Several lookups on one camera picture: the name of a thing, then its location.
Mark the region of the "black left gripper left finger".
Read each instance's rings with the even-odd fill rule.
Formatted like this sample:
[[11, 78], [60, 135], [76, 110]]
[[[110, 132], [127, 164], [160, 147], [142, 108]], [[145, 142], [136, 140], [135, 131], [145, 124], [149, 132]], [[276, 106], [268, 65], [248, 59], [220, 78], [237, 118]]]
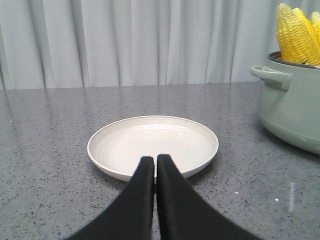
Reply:
[[154, 211], [154, 160], [143, 156], [123, 191], [69, 240], [150, 240]]

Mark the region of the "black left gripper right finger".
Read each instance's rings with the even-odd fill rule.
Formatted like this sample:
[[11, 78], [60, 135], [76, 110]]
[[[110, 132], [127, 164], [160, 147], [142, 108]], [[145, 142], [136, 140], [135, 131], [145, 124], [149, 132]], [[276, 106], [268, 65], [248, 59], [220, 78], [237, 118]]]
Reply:
[[157, 157], [156, 201], [163, 240], [257, 240], [203, 200], [168, 154]]

